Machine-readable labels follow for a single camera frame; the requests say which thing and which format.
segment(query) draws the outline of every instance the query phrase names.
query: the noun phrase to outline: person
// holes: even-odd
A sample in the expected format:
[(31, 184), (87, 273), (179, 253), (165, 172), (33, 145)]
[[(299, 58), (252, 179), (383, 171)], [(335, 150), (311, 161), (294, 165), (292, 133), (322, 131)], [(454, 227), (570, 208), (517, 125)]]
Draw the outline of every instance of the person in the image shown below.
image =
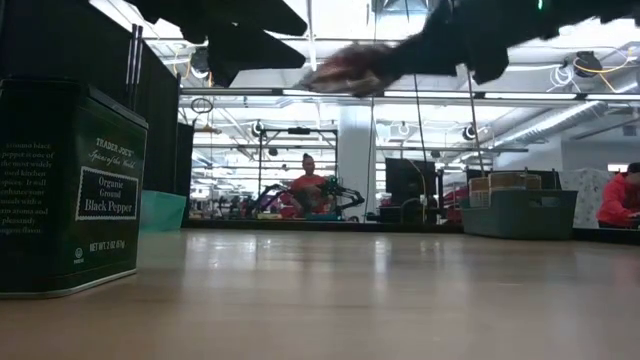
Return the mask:
[(640, 221), (640, 162), (630, 164), (604, 188), (596, 215), (602, 229), (637, 228)]
[(320, 186), (325, 184), (326, 179), (314, 174), (316, 169), (315, 161), (309, 154), (305, 153), (302, 156), (302, 168), (304, 169), (304, 175), (294, 180), (291, 184), (290, 189), (294, 196), (290, 199), (290, 202), (299, 215), (304, 215), (307, 212), (323, 213), (328, 199), (323, 198)]

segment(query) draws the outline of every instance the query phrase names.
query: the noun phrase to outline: white column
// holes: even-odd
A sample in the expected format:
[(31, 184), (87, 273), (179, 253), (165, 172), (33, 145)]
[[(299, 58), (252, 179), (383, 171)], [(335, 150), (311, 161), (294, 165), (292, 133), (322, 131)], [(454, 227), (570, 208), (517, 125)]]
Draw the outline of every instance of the white column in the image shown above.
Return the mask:
[(340, 110), (338, 121), (338, 176), (342, 186), (357, 190), (365, 204), (345, 210), (346, 217), (376, 210), (376, 133), (371, 122), (371, 109), (348, 106)]

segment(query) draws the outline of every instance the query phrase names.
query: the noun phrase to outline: trader joe's label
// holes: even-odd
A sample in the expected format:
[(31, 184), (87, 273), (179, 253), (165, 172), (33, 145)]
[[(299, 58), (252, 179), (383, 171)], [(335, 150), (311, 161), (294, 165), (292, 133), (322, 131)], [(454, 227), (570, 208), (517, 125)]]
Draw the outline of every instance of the trader joe's label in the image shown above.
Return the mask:
[(76, 220), (136, 220), (138, 179), (83, 166)]

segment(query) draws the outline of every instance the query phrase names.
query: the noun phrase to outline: gray plastic bin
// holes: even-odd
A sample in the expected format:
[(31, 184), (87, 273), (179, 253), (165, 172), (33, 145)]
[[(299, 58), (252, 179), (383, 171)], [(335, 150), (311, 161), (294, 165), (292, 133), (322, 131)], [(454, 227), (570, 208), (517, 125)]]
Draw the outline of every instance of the gray plastic bin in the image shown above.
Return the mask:
[(502, 190), (491, 205), (462, 205), (464, 232), (515, 240), (568, 240), (573, 231), (577, 191)]

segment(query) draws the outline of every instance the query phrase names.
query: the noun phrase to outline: black partition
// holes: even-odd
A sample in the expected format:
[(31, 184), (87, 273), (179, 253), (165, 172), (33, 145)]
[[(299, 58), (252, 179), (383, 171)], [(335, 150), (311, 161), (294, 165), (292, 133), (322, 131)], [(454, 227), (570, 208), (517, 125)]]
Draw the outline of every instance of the black partition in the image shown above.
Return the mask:
[(140, 83), (134, 110), (149, 124), (144, 169), (145, 190), (166, 193), (176, 191), (174, 164), (178, 131), (178, 91), (178, 79), (149, 46), (143, 44)]
[(126, 104), (131, 34), (89, 4), (74, 0), (2, 0), (0, 78), (71, 78)]
[(189, 219), (191, 192), (191, 153), (193, 152), (193, 126), (178, 124), (176, 144), (176, 195), (186, 197), (183, 223)]
[(175, 192), (178, 80), (142, 44), (135, 107), (127, 93), (130, 29), (88, 1), (0, 0), (0, 79), (69, 78), (90, 84), (149, 124), (144, 189)]

